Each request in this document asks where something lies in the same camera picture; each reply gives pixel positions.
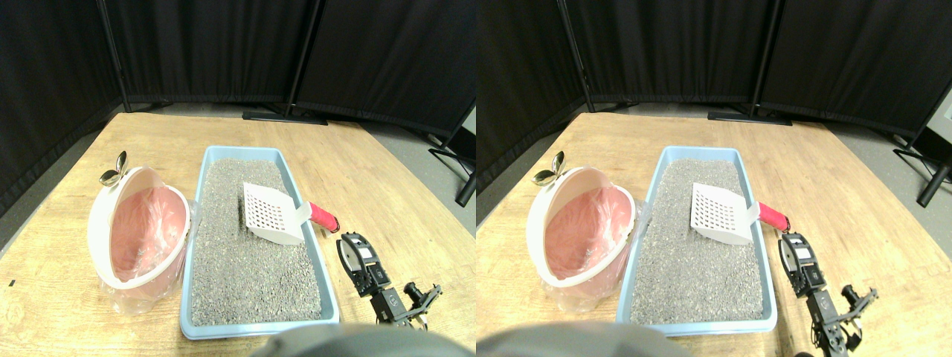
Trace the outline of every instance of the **litter scoop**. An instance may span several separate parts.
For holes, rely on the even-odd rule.
[[[753,243],[750,225],[760,219],[784,232],[790,221],[782,213],[760,202],[750,208],[739,194],[724,188],[694,183],[691,197],[691,227],[702,236],[729,245]]]
[[[255,235],[279,245],[304,243],[301,225],[307,220],[331,233],[340,230],[337,217],[305,202],[299,208],[283,192],[245,182],[245,226]]]

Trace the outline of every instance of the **litter box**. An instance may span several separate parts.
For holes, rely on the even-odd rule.
[[[281,171],[281,179],[285,183],[288,195],[294,199],[296,206],[301,206],[304,200],[294,185],[294,178],[288,169],[288,163],[281,151],[274,148],[251,148],[251,147],[219,147],[212,146],[205,150],[205,158],[202,160],[202,170],[198,175],[198,189],[195,190],[195,201],[202,203],[202,183],[205,182],[205,171],[215,160],[233,158],[238,160],[268,160],[273,162],[278,170]],[[194,254],[195,241],[188,241],[188,254],[185,261],[185,277],[182,283],[182,308],[179,315],[179,321],[182,325],[182,333],[190,340],[204,340],[212,338],[225,337],[243,337],[268,335],[278,333],[287,329],[320,324],[337,324],[340,322],[340,309],[337,307],[337,299],[334,297],[334,289],[330,285],[330,276],[327,274],[327,264],[324,260],[324,254],[317,244],[317,238],[314,234],[314,228],[310,221],[304,222],[304,238],[307,245],[307,257],[310,258],[311,265],[314,267],[314,278],[317,279],[317,286],[321,294],[321,318],[310,321],[287,321],[275,323],[256,323],[256,324],[237,324],[237,325],[214,325],[197,327],[191,322],[191,274],[192,274],[192,254]],[[201,239],[201,229],[198,231],[198,239]]]
[[[642,209],[642,218],[635,228],[636,238],[631,246],[631,254],[628,256],[628,267],[625,271],[625,279],[622,281],[622,293],[618,299],[618,313],[615,316],[615,322],[631,324],[631,300],[634,297],[635,274],[638,272],[638,258],[641,255],[641,243],[645,237],[647,227],[651,222],[651,207],[654,203],[654,197],[655,194],[657,194],[658,185],[661,184],[661,178],[667,165],[672,161],[684,158],[725,160],[734,163],[734,167],[737,168],[738,178],[741,180],[741,190],[744,192],[747,205],[756,204],[754,195],[750,191],[750,183],[747,181],[747,171],[744,169],[741,154],[735,149],[704,147],[664,148],[661,153],[661,158],[658,160],[658,166],[655,168],[654,177],[651,178],[651,186],[648,188],[648,194],[645,197],[645,207]],[[764,233],[761,232],[761,221],[754,221],[754,223],[750,225],[750,229],[754,238],[754,255],[757,256],[757,266],[761,274],[761,294],[764,297],[764,313],[760,319],[648,325],[647,327],[659,330],[665,336],[767,332],[772,330],[774,326],[777,325],[777,300],[774,297],[770,265],[767,263],[767,251],[764,246]]]

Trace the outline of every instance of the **clear plastic bag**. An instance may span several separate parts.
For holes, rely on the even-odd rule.
[[[626,245],[602,271],[580,284],[557,288],[546,281],[543,290],[560,309],[586,312],[617,293],[630,251],[629,227],[637,226],[642,202],[630,205],[621,188],[595,188],[563,206],[545,228],[545,258],[552,274],[565,279],[582,274]]]
[[[177,194],[168,187],[146,188],[132,194],[117,207],[110,251],[113,272],[120,281],[126,282],[153,271],[174,252],[179,239],[192,239],[198,231],[201,212],[198,204],[189,200],[188,236],[180,236],[187,220],[185,210],[175,206],[176,199],[181,202]],[[139,287],[114,288],[100,279],[100,289],[112,300],[116,312],[125,315],[148,312],[182,285],[187,249],[185,243],[168,267]]]

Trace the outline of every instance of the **black curtain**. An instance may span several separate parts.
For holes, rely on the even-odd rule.
[[[481,192],[585,98],[555,2],[483,2],[479,33],[476,179]]]
[[[108,0],[129,101],[286,102],[316,0]]]
[[[787,1],[762,105],[914,136],[952,80],[952,2]]]
[[[770,3],[567,2],[592,101],[749,103]]]
[[[447,137],[476,98],[476,3],[327,0],[297,106]]]
[[[0,2],[0,215],[120,103],[111,66],[95,1]]]

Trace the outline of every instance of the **pink bin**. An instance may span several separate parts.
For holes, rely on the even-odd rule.
[[[89,254],[116,312],[147,312],[182,284],[191,207],[158,173],[135,168],[102,188],[89,213]]]
[[[526,243],[560,309],[592,310],[618,289],[638,213],[628,191],[592,167],[571,169],[540,190]]]

